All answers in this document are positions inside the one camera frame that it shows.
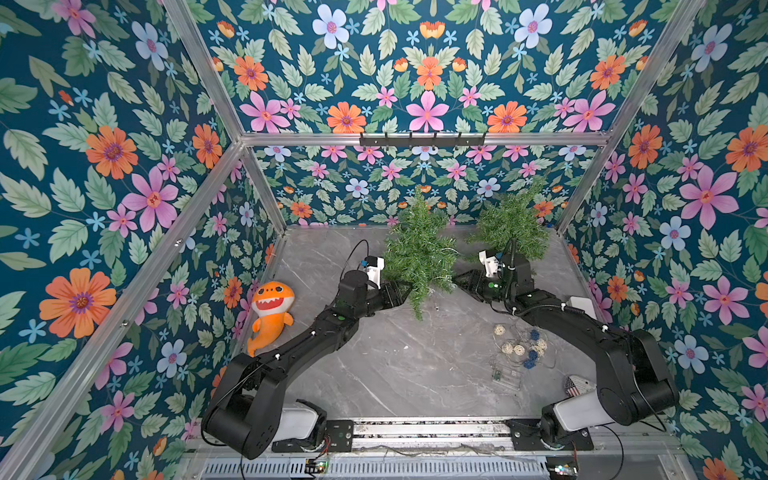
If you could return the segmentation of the green christmas tree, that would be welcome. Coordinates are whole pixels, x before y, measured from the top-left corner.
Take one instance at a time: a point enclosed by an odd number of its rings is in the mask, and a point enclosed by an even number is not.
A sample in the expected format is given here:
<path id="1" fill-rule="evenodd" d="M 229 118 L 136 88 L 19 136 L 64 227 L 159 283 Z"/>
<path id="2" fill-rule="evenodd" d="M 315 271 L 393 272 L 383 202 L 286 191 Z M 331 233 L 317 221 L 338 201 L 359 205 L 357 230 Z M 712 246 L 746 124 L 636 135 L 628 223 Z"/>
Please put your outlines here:
<path id="1" fill-rule="evenodd" d="M 386 239 L 384 278 L 411 285 L 408 302 L 418 321 L 424 319 L 425 303 L 434 291 L 453 288 L 458 251 L 456 240 L 443 234 L 447 225 L 448 217 L 433 211 L 416 191 Z"/>
<path id="2" fill-rule="evenodd" d="M 537 180 L 527 189 L 505 194 L 498 203 L 484 209 L 468 241 L 503 250 L 509 240 L 514 240 L 517 252 L 528 260 L 543 259 L 550 234 L 538 222 L 533 208 L 533 200 L 543 186 L 544 183 Z"/>

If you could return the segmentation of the rattan ball string light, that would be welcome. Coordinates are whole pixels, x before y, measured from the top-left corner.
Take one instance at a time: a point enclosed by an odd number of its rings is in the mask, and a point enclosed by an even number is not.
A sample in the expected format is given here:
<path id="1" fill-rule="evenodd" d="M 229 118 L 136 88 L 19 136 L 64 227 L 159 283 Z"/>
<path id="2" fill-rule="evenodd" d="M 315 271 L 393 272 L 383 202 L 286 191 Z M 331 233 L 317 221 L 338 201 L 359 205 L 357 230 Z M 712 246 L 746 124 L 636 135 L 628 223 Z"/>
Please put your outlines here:
<path id="1" fill-rule="evenodd" d="M 495 359 L 512 369 L 532 370 L 540 365 L 549 350 L 545 334 L 533 327 L 497 323 L 492 327 Z"/>

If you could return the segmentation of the clear battery box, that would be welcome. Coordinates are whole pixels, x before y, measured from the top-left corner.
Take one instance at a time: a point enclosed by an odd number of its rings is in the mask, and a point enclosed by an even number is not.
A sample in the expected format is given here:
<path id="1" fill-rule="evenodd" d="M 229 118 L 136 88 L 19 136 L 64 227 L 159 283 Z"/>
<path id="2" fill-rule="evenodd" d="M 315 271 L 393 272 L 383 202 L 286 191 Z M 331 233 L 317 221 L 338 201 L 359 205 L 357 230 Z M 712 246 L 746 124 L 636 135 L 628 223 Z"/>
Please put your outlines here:
<path id="1" fill-rule="evenodd" d="M 522 384 L 522 374 L 515 365 L 499 363 L 493 361 L 490 363 L 492 383 L 505 391 L 517 391 Z"/>

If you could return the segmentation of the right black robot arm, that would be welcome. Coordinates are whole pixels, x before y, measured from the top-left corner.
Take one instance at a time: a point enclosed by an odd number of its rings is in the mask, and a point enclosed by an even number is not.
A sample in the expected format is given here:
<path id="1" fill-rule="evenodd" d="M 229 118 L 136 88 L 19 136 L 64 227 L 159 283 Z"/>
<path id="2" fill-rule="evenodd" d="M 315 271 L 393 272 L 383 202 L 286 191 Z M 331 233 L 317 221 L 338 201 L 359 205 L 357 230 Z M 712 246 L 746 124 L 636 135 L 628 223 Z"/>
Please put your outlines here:
<path id="1" fill-rule="evenodd" d="M 479 254 L 483 267 L 453 277 L 454 284 L 489 306 L 553 333 L 595 365 L 595 389 L 542 409 L 538 437 L 559 447 L 591 427 L 629 426 L 678 405 L 680 395 L 654 336 L 602 323 L 585 310 L 535 286 L 522 255 Z"/>

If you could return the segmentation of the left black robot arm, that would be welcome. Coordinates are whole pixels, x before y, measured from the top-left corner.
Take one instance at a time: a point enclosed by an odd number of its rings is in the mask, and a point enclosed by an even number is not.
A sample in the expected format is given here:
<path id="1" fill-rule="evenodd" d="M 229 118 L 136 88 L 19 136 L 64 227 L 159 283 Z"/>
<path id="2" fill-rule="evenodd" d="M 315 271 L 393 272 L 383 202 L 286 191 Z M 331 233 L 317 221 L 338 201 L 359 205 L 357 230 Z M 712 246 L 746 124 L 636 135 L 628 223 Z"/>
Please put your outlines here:
<path id="1" fill-rule="evenodd" d="M 299 399 L 285 402 L 291 383 L 314 363 L 341 349 L 358 331 L 359 321 L 403 305 L 413 284 L 379 284 L 361 270 L 346 272 L 333 301 L 301 334 L 266 353 L 237 355 L 203 415 L 201 434 L 253 460 L 275 443 L 314 449 L 326 431 L 327 413 Z"/>

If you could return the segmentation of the white rectangular box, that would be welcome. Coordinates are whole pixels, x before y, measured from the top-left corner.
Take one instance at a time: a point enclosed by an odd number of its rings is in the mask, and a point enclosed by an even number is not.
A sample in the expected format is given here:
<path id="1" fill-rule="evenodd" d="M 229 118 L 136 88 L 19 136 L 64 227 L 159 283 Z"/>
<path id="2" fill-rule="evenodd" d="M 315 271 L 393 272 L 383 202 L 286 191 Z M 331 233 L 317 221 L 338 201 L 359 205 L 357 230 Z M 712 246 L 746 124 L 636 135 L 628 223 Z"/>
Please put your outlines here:
<path id="1" fill-rule="evenodd" d="M 570 307 L 584 311 L 588 316 L 594 320 L 599 319 L 597 310 L 595 309 L 594 302 L 586 297 L 572 296 L 568 299 L 567 304 Z"/>

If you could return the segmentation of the orange shark plush toy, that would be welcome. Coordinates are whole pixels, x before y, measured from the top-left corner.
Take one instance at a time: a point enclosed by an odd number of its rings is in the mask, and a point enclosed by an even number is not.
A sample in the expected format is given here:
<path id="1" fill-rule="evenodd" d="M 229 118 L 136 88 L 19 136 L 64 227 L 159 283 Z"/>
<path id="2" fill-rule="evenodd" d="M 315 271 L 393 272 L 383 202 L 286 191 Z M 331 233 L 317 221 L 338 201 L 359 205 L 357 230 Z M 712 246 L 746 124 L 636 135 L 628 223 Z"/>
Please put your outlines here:
<path id="1" fill-rule="evenodd" d="M 294 291 L 279 281 L 270 281 L 257 289 L 251 302 L 257 319 L 252 326 L 254 337 L 246 344 L 249 356 L 255 357 L 258 350 L 272 345 L 286 326 L 294 324 L 290 313 L 294 301 Z"/>

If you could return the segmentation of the newspaper print can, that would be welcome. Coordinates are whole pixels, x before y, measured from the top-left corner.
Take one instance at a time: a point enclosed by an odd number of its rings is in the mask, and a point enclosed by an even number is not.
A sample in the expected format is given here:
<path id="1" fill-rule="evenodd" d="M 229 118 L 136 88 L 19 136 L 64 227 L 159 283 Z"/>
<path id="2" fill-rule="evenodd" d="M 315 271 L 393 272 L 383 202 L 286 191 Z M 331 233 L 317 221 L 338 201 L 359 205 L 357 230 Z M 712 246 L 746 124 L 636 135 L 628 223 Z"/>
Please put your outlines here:
<path id="1" fill-rule="evenodd" d="M 588 394 L 595 389 L 592 381 L 579 375 L 569 375 L 565 380 L 564 390 L 570 398 Z"/>

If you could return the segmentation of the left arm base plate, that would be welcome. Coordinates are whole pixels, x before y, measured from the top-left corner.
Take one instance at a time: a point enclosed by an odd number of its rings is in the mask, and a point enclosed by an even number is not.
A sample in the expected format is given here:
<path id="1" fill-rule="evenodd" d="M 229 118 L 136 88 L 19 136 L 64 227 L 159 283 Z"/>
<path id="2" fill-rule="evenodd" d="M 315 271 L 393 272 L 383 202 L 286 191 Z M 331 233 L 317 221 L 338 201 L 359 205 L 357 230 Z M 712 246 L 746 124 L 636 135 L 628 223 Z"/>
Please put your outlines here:
<path id="1" fill-rule="evenodd" d="M 351 452 L 355 433 L 352 420 L 318 421 L 313 426 L 283 426 L 271 444 L 273 453 Z"/>

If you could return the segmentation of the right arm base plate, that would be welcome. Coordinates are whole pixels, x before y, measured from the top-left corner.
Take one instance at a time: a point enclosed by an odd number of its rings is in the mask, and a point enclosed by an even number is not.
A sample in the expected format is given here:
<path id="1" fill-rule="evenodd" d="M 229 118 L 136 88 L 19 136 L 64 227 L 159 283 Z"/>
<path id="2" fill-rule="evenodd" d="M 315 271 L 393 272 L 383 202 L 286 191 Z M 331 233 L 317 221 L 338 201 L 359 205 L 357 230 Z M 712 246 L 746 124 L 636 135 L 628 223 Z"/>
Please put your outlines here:
<path id="1" fill-rule="evenodd" d="M 566 431 L 554 419 L 507 419 L 516 451 L 592 451 L 594 443 L 587 429 Z"/>

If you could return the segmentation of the black hook rail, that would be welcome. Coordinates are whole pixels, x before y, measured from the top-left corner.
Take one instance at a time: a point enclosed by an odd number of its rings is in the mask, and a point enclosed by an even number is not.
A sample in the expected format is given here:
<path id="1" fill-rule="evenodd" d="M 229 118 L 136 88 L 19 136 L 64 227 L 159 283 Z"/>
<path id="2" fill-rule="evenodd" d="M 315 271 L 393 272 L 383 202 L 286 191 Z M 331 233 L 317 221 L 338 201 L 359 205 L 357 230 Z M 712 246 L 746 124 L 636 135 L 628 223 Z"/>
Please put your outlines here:
<path id="1" fill-rule="evenodd" d="M 486 144 L 484 134 L 464 134 L 464 133 L 377 133 L 361 134 L 358 137 L 358 143 L 363 147 L 473 147 Z"/>

